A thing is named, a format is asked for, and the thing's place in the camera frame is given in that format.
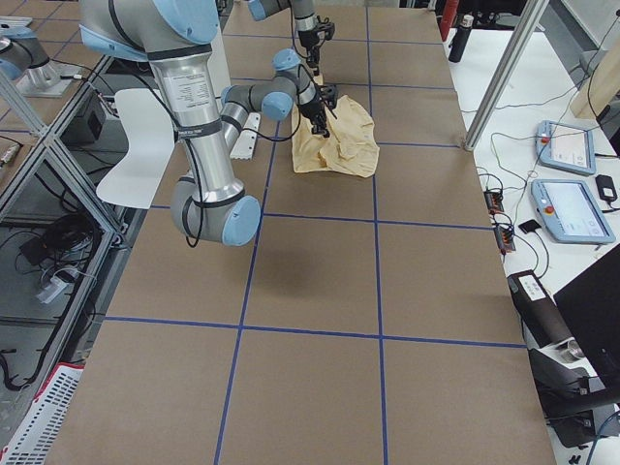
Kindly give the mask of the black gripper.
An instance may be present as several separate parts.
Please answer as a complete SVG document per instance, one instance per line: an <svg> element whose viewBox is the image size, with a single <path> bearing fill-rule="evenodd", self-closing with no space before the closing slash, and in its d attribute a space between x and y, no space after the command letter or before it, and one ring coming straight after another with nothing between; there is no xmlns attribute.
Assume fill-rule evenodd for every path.
<svg viewBox="0 0 620 465"><path fill-rule="evenodd" d="M318 94L315 94L310 101L300 103L298 108L301 114L310 121L313 135L322 136L325 139L330 137L324 104Z"/></svg>
<svg viewBox="0 0 620 465"><path fill-rule="evenodd" d="M316 29L298 30L301 45L305 48L307 57L306 64L313 70L313 75L318 76L320 71L320 51L317 49L320 38Z"/></svg>

